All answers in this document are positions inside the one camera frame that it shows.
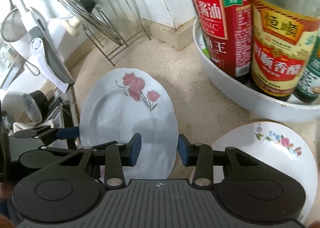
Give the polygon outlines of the metal mesh strainer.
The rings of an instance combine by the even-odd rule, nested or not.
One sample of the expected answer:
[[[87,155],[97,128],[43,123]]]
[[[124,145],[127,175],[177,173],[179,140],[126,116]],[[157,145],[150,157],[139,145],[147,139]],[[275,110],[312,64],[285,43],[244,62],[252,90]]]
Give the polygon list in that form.
[[[39,68],[28,62],[28,58],[32,54],[30,50],[31,34],[25,29],[18,8],[11,10],[2,22],[1,37],[23,57],[24,61],[27,63],[27,69],[34,76],[39,76]]]

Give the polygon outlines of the white kitchen appliance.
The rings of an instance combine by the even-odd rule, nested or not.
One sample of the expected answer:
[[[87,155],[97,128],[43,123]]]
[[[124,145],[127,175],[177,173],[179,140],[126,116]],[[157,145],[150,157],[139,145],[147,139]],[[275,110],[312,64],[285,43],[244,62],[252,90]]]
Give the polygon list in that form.
[[[34,59],[41,75],[66,93],[74,80],[65,62],[84,42],[83,38],[78,41],[63,28],[62,24],[68,17],[54,18],[42,23],[42,15],[37,10],[27,7],[23,0],[14,2],[25,29],[31,34],[32,54],[29,58]]]

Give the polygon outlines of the white plate red flowers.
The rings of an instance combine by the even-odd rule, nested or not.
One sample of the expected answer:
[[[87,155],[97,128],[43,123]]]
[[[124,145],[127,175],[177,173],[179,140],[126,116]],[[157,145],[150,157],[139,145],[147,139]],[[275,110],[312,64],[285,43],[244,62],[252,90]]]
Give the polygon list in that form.
[[[96,146],[128,143],[139,133],[142,147],[126,181],[167,179],[176,159],[178,124],[167,91],[139,69],[115,69],[92,87],[80,113],[80,141]]]

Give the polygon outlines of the red label soy sauce bottle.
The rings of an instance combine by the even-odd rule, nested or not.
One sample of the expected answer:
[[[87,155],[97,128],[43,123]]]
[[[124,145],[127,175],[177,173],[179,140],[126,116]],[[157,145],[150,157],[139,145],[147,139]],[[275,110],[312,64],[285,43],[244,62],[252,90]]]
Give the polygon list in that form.
[[[252,60],[252,0],[192,0],[210,60],[241,83]]]

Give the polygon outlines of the white plate small flowers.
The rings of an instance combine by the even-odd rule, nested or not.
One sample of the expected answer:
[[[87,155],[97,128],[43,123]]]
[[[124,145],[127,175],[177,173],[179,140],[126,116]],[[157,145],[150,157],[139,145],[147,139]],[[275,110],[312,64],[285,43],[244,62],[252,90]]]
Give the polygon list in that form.
[[[319,175],[315,140],[272,121],[254,121],[221,133],[213,130],[202,142],[214,150],[236,147],[296,179],[304,187],[306,203],[298,218],[305,225],[319,220]]]

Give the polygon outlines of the white two-tier turntable rack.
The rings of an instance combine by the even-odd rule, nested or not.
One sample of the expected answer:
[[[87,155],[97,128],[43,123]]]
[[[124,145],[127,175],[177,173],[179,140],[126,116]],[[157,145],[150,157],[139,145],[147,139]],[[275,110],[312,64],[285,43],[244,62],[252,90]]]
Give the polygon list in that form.
[[[300,123],[319,119],[319,100],[313,104],[303,103],[294,96],[287,102],[276,100],[253,90],[250,85],[244,85],[220,70],[203,52],[206,46],[199,19],[195,19],[193,25],[193,39],[202,68],[209,79],[240,107],[265,119],[279,122]]]

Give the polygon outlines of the green label cooking wine bottle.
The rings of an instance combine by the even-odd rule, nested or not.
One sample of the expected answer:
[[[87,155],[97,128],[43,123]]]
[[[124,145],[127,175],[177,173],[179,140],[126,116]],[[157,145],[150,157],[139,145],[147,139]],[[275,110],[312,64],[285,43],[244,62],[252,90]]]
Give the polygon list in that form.
[[[293,92],[294,96],[302,102],[312,103],[319,98],[319,35],[311,52],[309,62]]]

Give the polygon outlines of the yellow label vinegar bottle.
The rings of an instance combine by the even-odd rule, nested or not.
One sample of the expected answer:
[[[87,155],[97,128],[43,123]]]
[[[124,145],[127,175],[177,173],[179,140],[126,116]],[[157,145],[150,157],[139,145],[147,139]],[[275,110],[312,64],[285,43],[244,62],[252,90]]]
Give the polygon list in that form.
[[[252,88],[287,101],[319,31],[319,0],[253,0]]]

